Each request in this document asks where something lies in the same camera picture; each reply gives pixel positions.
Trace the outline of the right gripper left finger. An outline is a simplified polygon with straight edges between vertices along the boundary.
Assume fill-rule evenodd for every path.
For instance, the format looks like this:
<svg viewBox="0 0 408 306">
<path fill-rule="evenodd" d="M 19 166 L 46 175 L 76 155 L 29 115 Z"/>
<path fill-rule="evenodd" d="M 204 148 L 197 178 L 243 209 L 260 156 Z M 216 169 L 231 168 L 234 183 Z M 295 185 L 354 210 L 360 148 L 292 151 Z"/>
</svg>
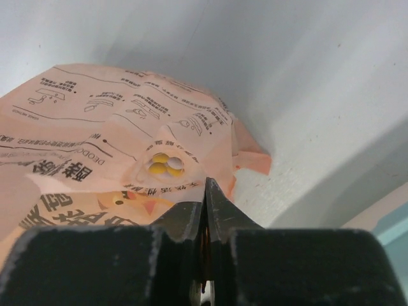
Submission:
<svg viewBox="0 0 408 306">
<path fill-rule="evenodd" d="M 148 226 L 26 231 L 1 271 L 2 305 L 199 305 L 200 202 Z"/>
</svg>

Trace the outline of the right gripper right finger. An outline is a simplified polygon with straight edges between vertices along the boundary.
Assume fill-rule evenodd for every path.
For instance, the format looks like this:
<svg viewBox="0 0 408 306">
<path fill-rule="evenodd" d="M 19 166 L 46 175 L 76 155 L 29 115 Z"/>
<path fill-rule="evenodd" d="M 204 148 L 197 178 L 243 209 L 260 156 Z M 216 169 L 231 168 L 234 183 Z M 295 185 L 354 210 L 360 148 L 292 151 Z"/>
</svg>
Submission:
<svg viewBox="0 0 408 306">
<path fill-rule="evenodd" d="M 266 229 L 208 178 L 212 305 L 403 305 L 380 242 L 361 229 Z"/>
</svg>

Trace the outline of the pink cat litter bag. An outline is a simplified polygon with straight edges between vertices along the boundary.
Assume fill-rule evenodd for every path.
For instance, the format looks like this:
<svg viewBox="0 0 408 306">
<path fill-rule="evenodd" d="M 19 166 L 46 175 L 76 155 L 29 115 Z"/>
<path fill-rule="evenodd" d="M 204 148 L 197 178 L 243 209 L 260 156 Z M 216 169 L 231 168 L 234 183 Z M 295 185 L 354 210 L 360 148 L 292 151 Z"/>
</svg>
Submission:
<svg viewBox="0 0 408 306">
<path fill-rule="evenodd" d="M 222 101 L 149 71 L 64 64 L 1 98 L 1 257 L 36 226 L 144 225 L 272 159 Z"/>
</svg>

